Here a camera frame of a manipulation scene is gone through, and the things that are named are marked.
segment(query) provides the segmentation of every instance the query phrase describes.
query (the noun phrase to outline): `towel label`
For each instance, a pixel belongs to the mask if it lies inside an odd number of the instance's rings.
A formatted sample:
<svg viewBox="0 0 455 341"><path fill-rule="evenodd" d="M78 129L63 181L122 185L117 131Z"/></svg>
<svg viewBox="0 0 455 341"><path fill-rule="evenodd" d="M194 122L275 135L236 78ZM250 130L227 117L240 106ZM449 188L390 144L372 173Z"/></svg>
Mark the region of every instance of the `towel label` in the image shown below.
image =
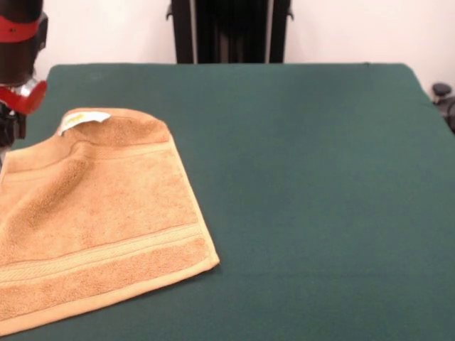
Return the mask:
<svg viewBox="0 0 455 341"><path fill-rule="evenodd" d="M65 131L78 124L94 121L102 123L110 117L111 115L106 112L75 112L74 114L69 114L63 119L58 135L62 136Z"/></svg>

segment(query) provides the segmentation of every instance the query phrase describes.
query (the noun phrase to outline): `towel hem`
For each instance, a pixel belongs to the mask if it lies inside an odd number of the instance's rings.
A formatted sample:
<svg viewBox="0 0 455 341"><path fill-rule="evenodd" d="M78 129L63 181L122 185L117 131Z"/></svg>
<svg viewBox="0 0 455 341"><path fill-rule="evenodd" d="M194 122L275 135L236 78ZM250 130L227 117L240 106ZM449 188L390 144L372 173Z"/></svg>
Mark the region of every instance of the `towel hem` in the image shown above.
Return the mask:
<svg viewBox="0 0 455 341"><path fill-rule="evenodd" d="M115 244L79 251L53 260L21 262L4 268L0 267L0 288L24 281L31 283L54 276L62 276L84 268L96 267L138 252L141 253L185 242L198 235L205 238L201 230L202 228L199 224L187 224L168 229L165 232L148 234Z"/></svg>
<svg viewBox="0 0 455 341"><path fill-rule="evenodd" d="M178 283L179 281L183 281L187 278L208 271L218 263L218 257L210 254L208 258L204 259L200 263L169 275L135 283L126 288L110 291L109 293L103 293L89 298L64 303L52 308L2 321L0 322L0 336L30 330L58 320L89 313L90 311L98 310L100 308L105 308L109 305L128 300L149 291Z"/></svg>

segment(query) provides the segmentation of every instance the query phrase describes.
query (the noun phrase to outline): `red robot part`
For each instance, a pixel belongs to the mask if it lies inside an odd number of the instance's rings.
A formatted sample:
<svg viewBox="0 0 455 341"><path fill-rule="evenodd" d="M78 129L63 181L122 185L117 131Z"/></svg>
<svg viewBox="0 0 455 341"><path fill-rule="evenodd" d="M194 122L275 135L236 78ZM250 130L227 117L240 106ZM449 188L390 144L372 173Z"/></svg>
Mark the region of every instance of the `red robot part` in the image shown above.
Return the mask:
<svg viewBox="0 0 455 341"><path fill-rule="evenodd" d="M7 87L0 87L0 102L15 112L29 115L39 108L46 95L47 88L46 81L41 81L30 91L28 96L23 96L12 92Z"/></svg>
<svg viewBox="0 0 455 341"><path fill-rule="evenodd" d="M0 16L0 43L18 43L32 38L38 32L39 20L33 23L14 23Z"/></svg>

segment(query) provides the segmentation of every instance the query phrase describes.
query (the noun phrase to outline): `towel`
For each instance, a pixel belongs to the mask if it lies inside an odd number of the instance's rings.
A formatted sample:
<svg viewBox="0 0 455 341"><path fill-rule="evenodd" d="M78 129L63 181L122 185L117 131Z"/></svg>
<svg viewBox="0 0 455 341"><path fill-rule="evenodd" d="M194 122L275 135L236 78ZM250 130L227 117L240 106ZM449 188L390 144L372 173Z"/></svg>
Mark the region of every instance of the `towel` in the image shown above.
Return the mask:
<svg viewBox="0 0 455 341"><path fill-rule="evenodd" d="M0 336L210 270L219 258L167 125L128 109L10 152L0 174Z"/></svg>

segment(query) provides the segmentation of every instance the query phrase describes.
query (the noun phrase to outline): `green table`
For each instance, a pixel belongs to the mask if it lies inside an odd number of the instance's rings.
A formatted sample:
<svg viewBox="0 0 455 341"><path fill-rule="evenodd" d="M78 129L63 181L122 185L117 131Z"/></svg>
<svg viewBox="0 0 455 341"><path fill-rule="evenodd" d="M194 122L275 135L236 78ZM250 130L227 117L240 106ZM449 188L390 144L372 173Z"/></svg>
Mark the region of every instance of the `green table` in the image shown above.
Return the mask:
<svg viewBox="0 0 455 341"><path fill-rule="evenodd" d="M5 341L455 340L455 141L408 67L58 66L16 147L75 107L166 121L221 265Z"/></svg>

